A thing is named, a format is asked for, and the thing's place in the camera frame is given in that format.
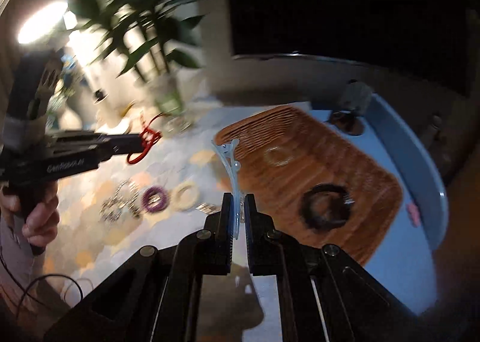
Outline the person's left hand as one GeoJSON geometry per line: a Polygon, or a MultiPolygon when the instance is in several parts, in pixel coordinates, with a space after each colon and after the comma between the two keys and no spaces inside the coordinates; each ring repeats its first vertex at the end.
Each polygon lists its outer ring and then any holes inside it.
{"type": "MultiPolygon", "coordinates": [[[[45,248],[58,235],[60,221],[58,183],[49,182],[41,202],[28,215],[22,236],[30,245],[45,248]]],[[[1,188],[1,217],[9,227],[14,226],[14,217],[21,215],[20,199],[7,187],[1,188]]]]}

